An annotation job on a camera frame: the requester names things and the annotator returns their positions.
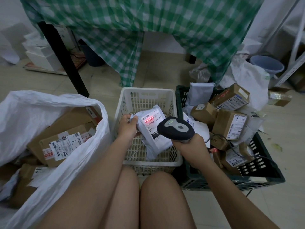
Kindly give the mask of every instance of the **white metal rack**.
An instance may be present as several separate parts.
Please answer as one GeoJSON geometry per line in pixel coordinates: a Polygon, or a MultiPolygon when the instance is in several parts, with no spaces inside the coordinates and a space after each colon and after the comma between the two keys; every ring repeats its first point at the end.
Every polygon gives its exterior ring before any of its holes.
{"type": "Polygon", "coordinates": [[[288,69],[277,79],[271,79],[269,83],[269,87],[279,87],[281,86],[300,66],[302,66],[305,63],[305,52],[297,59],[296,54],[299,48],[300,43],[305,44],[305,3],[303,6],[303,15],[301,18],[301,21],[299,23],[299,27],[291,26],[291,25],[284,25],[285,21],[289,17],[289,15],[292,13],[296,5],[299,3],[300,0],[296,0],[295,3],[292,5],[292,7],[289,9],[286,16],[283,18],[283,20],[280,22],[278,27],[272,32],[272,34],[269,35],[269,37],[266,39],[266,41],[262,44],[259,52],[262,52],[265,47],[271,42],[271,40],[277,35],[277,33],[280,30],[286,31],[288,34],[295,37],[291,56],[289,59],[288,69]]]}

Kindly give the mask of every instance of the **hand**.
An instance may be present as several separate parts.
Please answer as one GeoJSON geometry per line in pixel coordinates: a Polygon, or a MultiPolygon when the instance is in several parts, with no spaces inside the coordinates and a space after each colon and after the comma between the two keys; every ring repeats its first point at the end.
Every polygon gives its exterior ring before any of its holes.
{"type": "Polygon", "coordinates": [[[205,163],[212,162],[204,139],[197,133],[187,143],[173,140],[172,143],[194,168],[198,169],[205,163]]]}
{"type": "Polygon", "coordinates": [[[132,120],[128,122],[128,119],[130,119],[130,117],[131,115],[122,116],[118,131],[118,138],[122,138],[123,140],[126,140],[129,143],[132,142],[133,138],[141,134],[140,132],[137,132],[138,117],[134,116],[132,120]]]}

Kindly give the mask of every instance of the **crate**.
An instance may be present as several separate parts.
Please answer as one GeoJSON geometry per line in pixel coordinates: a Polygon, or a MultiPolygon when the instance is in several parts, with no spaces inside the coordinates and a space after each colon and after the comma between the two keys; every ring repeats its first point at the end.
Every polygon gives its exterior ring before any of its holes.
{"type": "MultiPolygon", "coordinates": [[[[114,126],[111,130],[114,138],[117,138],[117,131],[122,115],[149,110],[156,104],[159,105],[165,115],[177,117],[174,90],[160,88],[123,88],[116,109],[114,126]]],[[[156,159],[146,161],[146,146],[142,143],[141,137],[142,135],[133,139],[132,145],[128,148],[123,162],[124,165],[132,166],[138,175],[151,175],[157,171],[172,173],[176,166],[182,164],[182,156],[174,146],[160,153],[156,159]]]]}
{"type": "MultiPolygon", "coordinates": [[[[181,108],[185,105],[188,91],[189,87],[177,86],[176,88],[177,112],[178,117],[181,119],[183,119],[181,108]]],[[[221,90],[214,90],[211,98],[221,92],[221,90]]],[[[249,146],[251,146],[255,155],[271,158],[258,133],[255,134],[249,146]]],[[[228,177],[242,191],[285,182],[281,171],[275,168],[268,159],[257,158],[238,167],[238,170],[242,176],[228,175],[228,177]]],[[[177,167],[172,175],[185,190],[210,189],[205,178],[198,173],[197,169],[191,167],[185,159],[183,159],[182,166],[177,167]]]]}

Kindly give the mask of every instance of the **person's left hand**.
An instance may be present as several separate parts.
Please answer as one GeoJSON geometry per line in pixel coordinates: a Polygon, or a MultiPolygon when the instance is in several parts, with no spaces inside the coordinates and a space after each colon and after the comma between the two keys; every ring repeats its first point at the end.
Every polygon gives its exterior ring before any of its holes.
{"type": "Polygon", "coordinates": [[[128,142],[132,142],[132,139],[139,136],[141,133],[137,132],[138,117],[134,116],[131,121],[128,122],[131,115],[123,115],[121,118],[118,137],[128,142]]]}

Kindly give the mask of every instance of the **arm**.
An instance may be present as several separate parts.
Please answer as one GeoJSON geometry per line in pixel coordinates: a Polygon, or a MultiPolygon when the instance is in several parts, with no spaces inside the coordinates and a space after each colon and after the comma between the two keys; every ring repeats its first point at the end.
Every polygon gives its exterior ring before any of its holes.
{"type": "Polygon", "coordinates": [[[278,228],[212,161],[200,135],[195,134],[186,144],[173,141],[173,145],[192,166],[202,172],[232,228],[278,228]]]}
{"type": "Polygon", "coordinates": [[[105,156],[78,176],[50,208],[38,228],[96,228],[118,181],[123,160],[136,134],[138,118],[121,119],[118,138],[105,156]]]}

